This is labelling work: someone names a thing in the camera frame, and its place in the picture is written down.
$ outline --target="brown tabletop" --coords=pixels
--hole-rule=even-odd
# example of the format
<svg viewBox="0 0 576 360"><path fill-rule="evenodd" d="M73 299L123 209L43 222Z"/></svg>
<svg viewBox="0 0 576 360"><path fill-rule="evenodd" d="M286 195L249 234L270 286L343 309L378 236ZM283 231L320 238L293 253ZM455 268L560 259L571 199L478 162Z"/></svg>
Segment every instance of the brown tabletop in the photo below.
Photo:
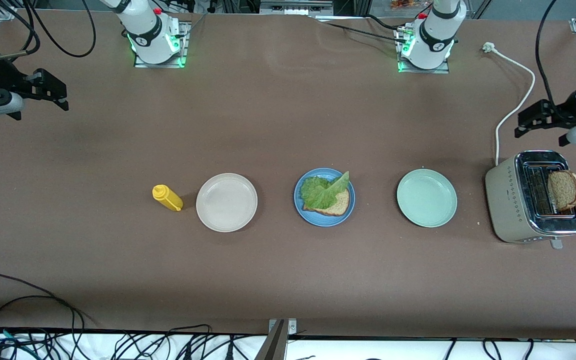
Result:
<svg viewBox="0 0 576 360"><path fill-rule="evenodd" d="M44 11L64 47L90 43L86 14ZM93 328L167 330L207 322L262 333L299 319L323 335L576 338L576 236L513 245L492 232L483 176L493 134L530 84L494 55L537 71L537 23L466 21L449 75L398 73L393 44L306 16L208 15L185 69L137 69L113 13L94 13L96 49L68 57L41 32L41 50L15 64L68 86L70 111L27 101L0 116L0 272L50 289L95 319ZM366 20L340 23L388 35ZM0 27L0 52L26 32ZM542 58L555 100L576 89L576 34L548 23ZM541 80L526 106L544 98ZM576 171L563 130L514 139L501 154L553 149ZM320 228L293 204L316 167L350 171L356 207ZM439 228L407 220L394 192L409 171L444 174L457 191ZM206 228L194 202L219 173L246 176L259 206L242 230ZM181 212L153 200L167 184ZM0 279L0 305L35 294ZM28 300L0 326L70 326L67 310Z"/></svg>

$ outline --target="blue plate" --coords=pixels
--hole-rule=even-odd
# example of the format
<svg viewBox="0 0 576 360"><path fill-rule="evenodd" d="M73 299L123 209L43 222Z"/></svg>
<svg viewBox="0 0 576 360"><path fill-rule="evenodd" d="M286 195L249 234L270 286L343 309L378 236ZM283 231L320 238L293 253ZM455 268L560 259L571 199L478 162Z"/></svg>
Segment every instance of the blue plate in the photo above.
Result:
<svg viewBox="0 0 576 360"><path fill-rule="evenodd" d="M304 220L306 220L308 223L311 223L312 225L326 228L343 223L345 219L348 219L350 214L353 212L353 209L355 208L355 189L351 182L348 183L348 191L350 192L350 204L348 205L348 210L346 210L345 214L341 216L328 216L315 211L304 210L304 199L302 199L301 194L302 184L304 184L304 180L306 180L306 178L310 178L311 176L318 176L320 178L324 178L325 180L332 181L342 175L342 173L333 168L320 167L304 173L299 181L297 181L297 186L294 187L294 206L297 208L297 212Z"/></svg>

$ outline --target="lettuce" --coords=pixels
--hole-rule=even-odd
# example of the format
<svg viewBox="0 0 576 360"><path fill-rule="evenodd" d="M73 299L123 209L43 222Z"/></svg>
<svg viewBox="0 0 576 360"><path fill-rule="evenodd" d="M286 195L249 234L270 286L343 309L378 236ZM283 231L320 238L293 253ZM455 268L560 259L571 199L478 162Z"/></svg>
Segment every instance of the lettuce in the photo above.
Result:
<svg viewBox="0 0 576 360"><path fill-rule="evenodd" d="M345 191L349 183L349 171L332 181L318 176L307 177L301 185L301 198L308 209L328 209L337 203L337 194Z"/></svg>

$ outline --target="mustard bottle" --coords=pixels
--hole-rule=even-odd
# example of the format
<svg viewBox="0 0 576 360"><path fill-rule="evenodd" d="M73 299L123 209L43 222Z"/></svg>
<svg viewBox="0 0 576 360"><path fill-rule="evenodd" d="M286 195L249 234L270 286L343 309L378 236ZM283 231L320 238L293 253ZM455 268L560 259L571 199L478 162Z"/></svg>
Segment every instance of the mustard bottle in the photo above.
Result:
<svg viewBox="0 0 576 360"><path fill-rule="evenodd" d="M155 185L152 188L152 197L173 212L179 212L184 207L184 202L181 198L170 187L163 184Z"/></svg>

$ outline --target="mint green plate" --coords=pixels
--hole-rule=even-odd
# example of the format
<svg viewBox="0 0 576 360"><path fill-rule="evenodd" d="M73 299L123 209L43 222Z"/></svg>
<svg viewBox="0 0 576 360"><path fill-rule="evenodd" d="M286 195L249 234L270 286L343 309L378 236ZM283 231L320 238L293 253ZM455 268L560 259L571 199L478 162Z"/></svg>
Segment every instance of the mint green plate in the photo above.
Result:
<svg viewBox="0 0 576 360"><path fill-rule="evenodd" d="M457 193L437 171L420 168L407 173L397 187L401 212L413 223L436 228L448 223L457 211Z"/></svg>

